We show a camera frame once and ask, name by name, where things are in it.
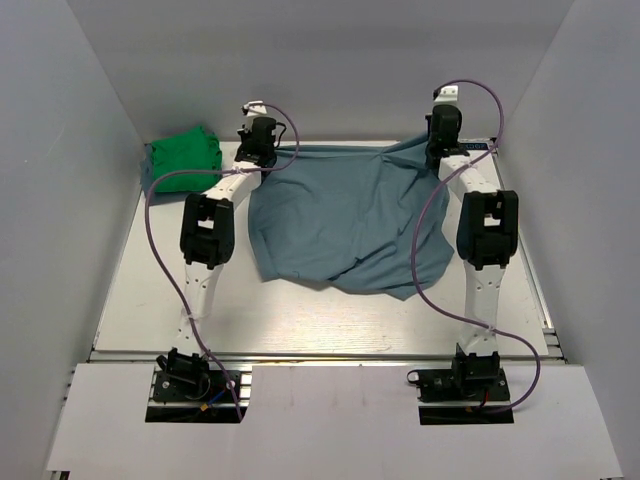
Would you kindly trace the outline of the blue-grey t-shirt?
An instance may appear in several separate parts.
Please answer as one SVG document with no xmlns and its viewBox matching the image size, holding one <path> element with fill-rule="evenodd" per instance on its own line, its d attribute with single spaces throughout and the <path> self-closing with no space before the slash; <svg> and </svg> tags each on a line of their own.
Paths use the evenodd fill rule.
<svg viewBox="0 0 640 480">
<path fill-rule="evenodd" d="M 248 233 L 263 280 L 332 285 L 405 300 L 444 275 L 449 195 L 426 167 L 427 139 L 390 146 L 303 145 L 253 191 Z"/>
</svg>

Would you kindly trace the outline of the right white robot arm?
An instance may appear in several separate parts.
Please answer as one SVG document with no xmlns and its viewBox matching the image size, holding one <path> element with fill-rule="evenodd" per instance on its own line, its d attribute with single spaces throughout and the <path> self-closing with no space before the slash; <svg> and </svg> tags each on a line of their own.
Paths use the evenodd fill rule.
<svg viewBox="0 0 640 480">
<path fill-rule="evenodd" d="M 458 136 L 462 113 L 436 101 L 427 116 L 426 165 L 461 203 L 456 250 L 466 276 L 465 312 L 458 350 L 471 357 L 498 351 L 495 329 L 501 282 L 517 250 L 515 192 L 501 190 L 476 168 Z"/>
</svg>

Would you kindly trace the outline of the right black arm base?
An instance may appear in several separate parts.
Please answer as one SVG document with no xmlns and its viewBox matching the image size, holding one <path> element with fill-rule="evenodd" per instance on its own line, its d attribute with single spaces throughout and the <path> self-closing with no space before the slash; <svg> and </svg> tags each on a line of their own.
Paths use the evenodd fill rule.
<svg viewBox="0 0 640 480">
<path fill-rule="evenodd" d="M 501 359 L 456 348 L 445 369 L 414 369 L 407 382 L 418 390 L 422 426 L 500 425 L 514 422 Z"/>
</svg>

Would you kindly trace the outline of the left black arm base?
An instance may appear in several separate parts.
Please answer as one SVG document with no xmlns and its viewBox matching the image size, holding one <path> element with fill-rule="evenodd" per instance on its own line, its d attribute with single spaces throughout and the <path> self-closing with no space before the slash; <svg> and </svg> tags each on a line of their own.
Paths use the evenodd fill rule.
<svg viewBox="0 0 640 480">
<path fill-rule="evenodd" d="M 249 404 L 251 374 L 223 373 L 203 355 L 177 349 L 156 358 L 145 421 L 238 424 Z"/>
</svg>

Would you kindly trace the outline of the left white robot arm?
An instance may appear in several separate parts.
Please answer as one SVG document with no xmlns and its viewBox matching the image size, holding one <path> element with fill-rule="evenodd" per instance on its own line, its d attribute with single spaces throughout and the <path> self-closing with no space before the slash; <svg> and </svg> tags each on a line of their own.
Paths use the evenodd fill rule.
<svg viewBox="0 0 640 480">
<path fill-rule="evenodd" d="M 245 117 L 238 131 L 236 172 L 202 194 L 188 195 L 184 204 L 180 250 L 185 260 L 184 295 L 191 312 L 182 314 L 176 347 L 187 355 L 201 351 L 192 328 L 210 318 L 216 285 L 234 251 L 235 209 L 261 185 L 261 170 L 276 163 L 277 121 L 258 104 L 249 106 Z"/>
</svg>

